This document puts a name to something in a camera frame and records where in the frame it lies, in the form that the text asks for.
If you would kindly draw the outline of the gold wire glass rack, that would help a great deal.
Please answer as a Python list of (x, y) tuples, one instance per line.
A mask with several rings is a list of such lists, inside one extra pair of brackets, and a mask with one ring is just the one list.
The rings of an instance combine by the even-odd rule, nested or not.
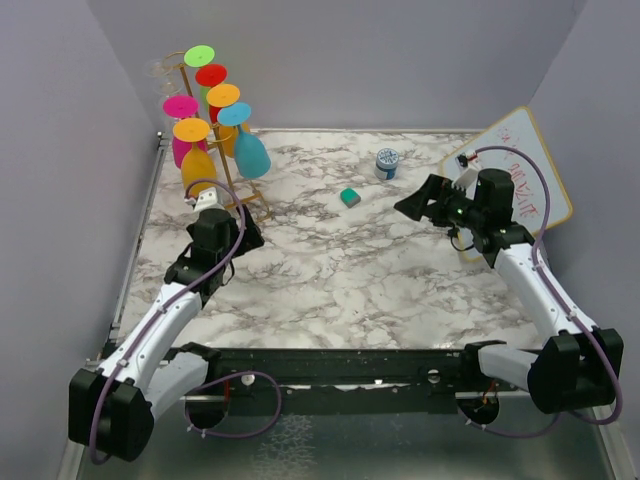
[[(259, 205), (261, 215), (257, 219), (259, 221), (265, 221), (272, 216), (272, 209), (264, 194), (256, 185), (256, 181), (261, 177), (255, 180), (243, 178), (239, 174), (235, 159), (227, 156), (224, 153), (218, 134), (218, 129), (214, 124), (210, 122), (208, 114), (206, 113), (199, 98), (200, 87), (195, 80), (195, 74), (199, 69), (189, 67), (184, 63), (183, 56), (186, 51), (173, 52), (162, 58), (170, 72), (165, 76), (159, 77), (159, 79), (173, 79), (181, 86), (181, 91), (178, 94), (171, 97), (163, 97), (163, 100), (161, 101), (162, 111), (166, 115), (168, 120), (174, 163), (181, 171), (180, 167), (183, 157), (190, 149), (189, 144), (174, 137), (173, 128), (176, 123), (185, 118), (199, 118), (206, 121), (209, 124), (211, 130), (207, 137), (207, 140), (200, 142), (199, 146), (201, 148), (203, 148), (204, 146), (207, 147), (207, 152), (215, 167), (216, 164), (212, 159), (210, 152), (213, 150), (216, 150), (218, 152), (220, 164), (222, 166), (223, 183), (227, 187), (229, 187), (233, 193), (245, 194), (241, 198), (241, 202), (243, 205)], [(255, 135), (250, 131), (247, 125), (248, 120), (246, 120), (242, 124), (242, 127), (245, 132)]]

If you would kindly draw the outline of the blue wine glass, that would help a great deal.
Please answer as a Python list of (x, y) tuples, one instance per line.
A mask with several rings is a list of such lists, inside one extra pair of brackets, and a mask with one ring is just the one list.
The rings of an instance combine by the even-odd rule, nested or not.
[(245, 102), (236, 105), (237, 138), (235, 161), (239, 174), (249, 180), (264, 176), (271, 168), (271, 159), (263, 142), (255, 135), (245, 132), (242, 124), (251, 116), (251, 107)]

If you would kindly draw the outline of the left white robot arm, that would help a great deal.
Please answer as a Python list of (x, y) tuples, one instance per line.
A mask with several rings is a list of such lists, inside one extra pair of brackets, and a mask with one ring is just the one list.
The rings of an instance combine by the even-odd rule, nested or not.
[(133, 461), (149, 442), (156, 420), (193, 388), (206, 395), (221, 371), (207, 360), (181, 353), (167, 369), (160, 363), (184, 327), (223, 285), (232, 261), (264, 244), (247, 207), (233, 217), (220, 208), (201, 211), (187, 232), (187, 247), (167, 269), (149, 311), (124, 342), (95, 370), (82, 368), (69, 384), (71, 441)]

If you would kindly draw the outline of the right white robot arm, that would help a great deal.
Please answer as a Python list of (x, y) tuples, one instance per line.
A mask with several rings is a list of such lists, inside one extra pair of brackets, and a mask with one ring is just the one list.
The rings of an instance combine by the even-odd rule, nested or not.
[(537, 353), (501, 342), (469, 344), (459, 367), (461, 383), (481, 391), (494, 379), (528, 392), (545, 414), (622, 405), (618, 376), (624, 344), (613, 329), (601, 329), (570, 301), (538, 257), (530, 232), (513, 216), (509, 173), (480, 171), (475, 193), (445, 177), (430, 175), (394, 208), (413, 221), (460, 227), (486, 263), (515, 292), (545, 344)]

